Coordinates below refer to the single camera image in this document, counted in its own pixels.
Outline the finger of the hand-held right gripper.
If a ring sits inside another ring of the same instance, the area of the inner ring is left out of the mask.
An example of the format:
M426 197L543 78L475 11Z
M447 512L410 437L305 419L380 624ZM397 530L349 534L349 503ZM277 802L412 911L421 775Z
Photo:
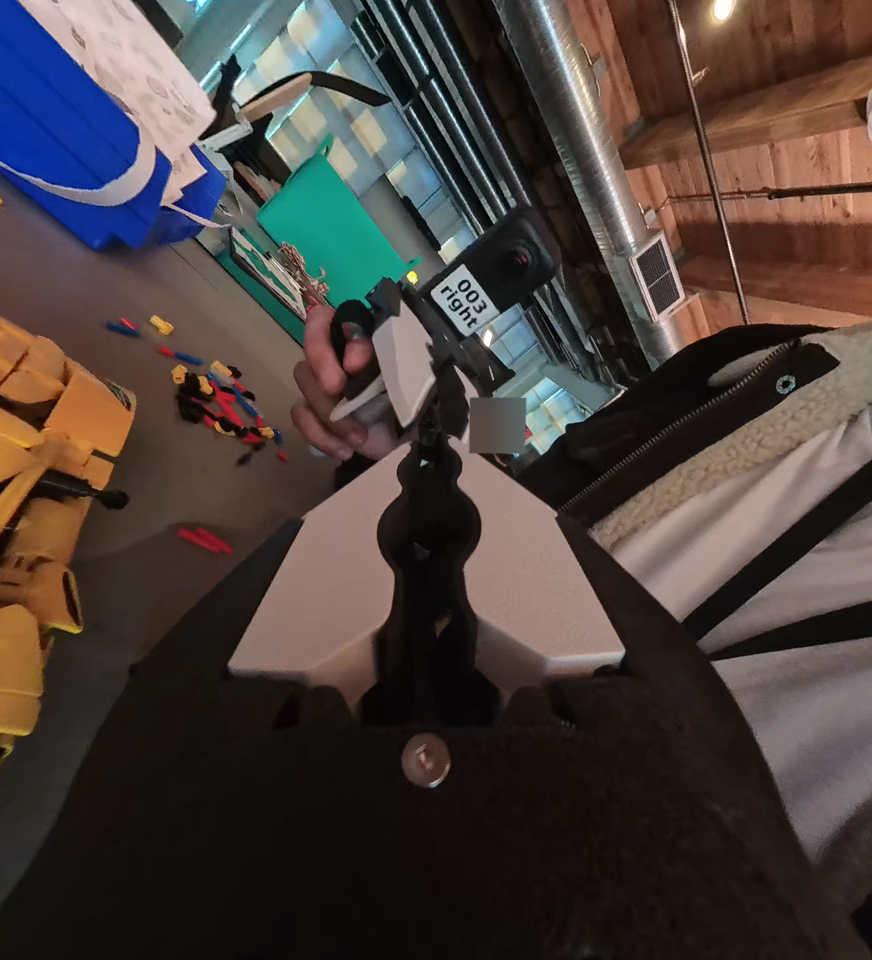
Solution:
M424 410L424 445L435 447L441 436L453 437L466 444L471 402L479 397L477 387L458 366L440 366L436 373L435 392Z
M381 322L371 342L399 426L408 429L437 382L430 335L412 310L401 309Z

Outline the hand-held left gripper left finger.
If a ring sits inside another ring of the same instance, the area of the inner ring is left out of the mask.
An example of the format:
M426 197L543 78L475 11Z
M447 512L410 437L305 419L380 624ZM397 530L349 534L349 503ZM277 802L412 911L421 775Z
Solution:
M378 545L402 491L403 445L305 516L229 662L237 677L329 686L356 706L376 683L373 639L394 599Z

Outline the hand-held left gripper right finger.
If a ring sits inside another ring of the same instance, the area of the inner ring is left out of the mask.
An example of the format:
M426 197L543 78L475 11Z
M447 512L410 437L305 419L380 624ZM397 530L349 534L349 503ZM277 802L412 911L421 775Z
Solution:
M474 667L507 701L520 689L618 666L622 642L555 511L459 440L450 480Z

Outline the small black round brick piece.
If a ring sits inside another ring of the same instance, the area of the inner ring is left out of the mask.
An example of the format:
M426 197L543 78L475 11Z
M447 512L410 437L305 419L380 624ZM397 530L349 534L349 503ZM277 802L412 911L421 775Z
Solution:
M442 458L444 431L439 411L435 407L427 409L422 415L417 430L415 446L418 453L418 466L422 471L431 470Z

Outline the grey desk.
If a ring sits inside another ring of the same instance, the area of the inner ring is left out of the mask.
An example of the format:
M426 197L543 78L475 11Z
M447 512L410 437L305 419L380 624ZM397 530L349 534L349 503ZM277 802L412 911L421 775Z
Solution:
M137 395L111 485L91 506L72 568L85 627L61 634L34 731L0 770L0 904L34 858L106 714L146 654L285 520L330 495L335 462L290 420L296 342L194 239L96 252L0 175L0 315ZM283 437L247 465L241 445L182 421L157 347L242 371Z

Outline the person's right hand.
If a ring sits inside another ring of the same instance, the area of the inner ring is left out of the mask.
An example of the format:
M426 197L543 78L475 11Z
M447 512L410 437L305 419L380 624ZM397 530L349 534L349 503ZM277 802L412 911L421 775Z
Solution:
M301 398L291 411L293 423L309 445L327 457L346 461L360 454L371 461L382 460L403 444L390 422L368 427L352 417L331 418L347 379L375 359L371 341L355 336L348 326L345 359L339 361L330 336L333 317L334 309L328 305L313 306L307 313L304 357L294 367Z

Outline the dark green cutting mat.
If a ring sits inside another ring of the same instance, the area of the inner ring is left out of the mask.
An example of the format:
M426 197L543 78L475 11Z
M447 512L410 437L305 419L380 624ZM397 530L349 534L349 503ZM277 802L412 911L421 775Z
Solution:
M216 259L235 282L299 345L307 307L298 282L250 234L231 226Z

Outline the scattered small brick pins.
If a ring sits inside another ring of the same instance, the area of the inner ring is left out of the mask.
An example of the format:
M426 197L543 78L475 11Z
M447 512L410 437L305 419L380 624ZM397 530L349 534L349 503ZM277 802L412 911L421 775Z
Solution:
M110 485L123 510L94 507L87 557L136 548L179 526L247 550L279 518L288 464L274 386L236 336L231 296L198 267L202 249L96 252L18 196L0 205L0 314L132 391L137 413Z

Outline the person's torso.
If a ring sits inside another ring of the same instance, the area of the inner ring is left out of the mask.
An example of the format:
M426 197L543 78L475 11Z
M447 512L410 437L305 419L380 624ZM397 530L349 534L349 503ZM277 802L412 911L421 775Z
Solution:
M682 621L872 460L872 320L737 326L567 427L519 482ZM872 502L706 654L872 601ZM872 954L872 638L714 661L824 890Z

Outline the wooden board document stand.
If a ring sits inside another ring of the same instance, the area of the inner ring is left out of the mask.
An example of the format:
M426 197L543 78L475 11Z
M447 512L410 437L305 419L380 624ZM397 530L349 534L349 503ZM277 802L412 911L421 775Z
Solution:
M323 89L340 94L370 107L381 107L392 98L357 80L330 72L304 71L281 78L243 104L235 102L231 92L216 104L217 116L197 142L203 153L219 152L249 137L254 127L285 106L290 106L309 93Z

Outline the yellow brick toy car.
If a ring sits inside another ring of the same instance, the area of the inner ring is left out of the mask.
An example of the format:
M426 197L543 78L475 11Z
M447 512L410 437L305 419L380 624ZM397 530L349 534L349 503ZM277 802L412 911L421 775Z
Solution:
M78 634L71 560L136 415L135 394L0 316L0 760L34 729L56 633Z

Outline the white tape strip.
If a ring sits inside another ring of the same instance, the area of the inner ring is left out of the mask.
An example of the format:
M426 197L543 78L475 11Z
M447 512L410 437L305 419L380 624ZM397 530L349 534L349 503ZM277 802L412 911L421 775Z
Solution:
M24 152L23 169L0 157L0 174L94 250L171 245L202 230L232 226L230 218L216 216L226 190L222 171L186 188L182 200L163 208L173 162L142 129L131 152L116 175L107 175L101 172L109 161L105 151L45 143Z

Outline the patterned white paper bag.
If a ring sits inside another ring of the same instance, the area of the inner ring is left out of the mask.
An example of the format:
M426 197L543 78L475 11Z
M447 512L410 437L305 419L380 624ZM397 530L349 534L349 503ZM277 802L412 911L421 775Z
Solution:
M24 9L175 162L215 118L200 84L130 1L23 1Z

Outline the blue storage bin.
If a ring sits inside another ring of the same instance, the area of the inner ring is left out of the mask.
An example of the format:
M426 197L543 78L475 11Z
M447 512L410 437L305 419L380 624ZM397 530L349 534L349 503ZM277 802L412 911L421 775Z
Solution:
M115 176L144 128L30 15L0 1L0 157L23 169L24 152L58 143L106 152Z

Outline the white wall vent box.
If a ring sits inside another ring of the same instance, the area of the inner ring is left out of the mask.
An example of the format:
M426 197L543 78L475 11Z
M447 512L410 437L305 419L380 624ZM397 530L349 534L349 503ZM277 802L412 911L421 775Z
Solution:
M661 229L650 231L627 263L651 322L666 319L682 308L686 301L682 280Z

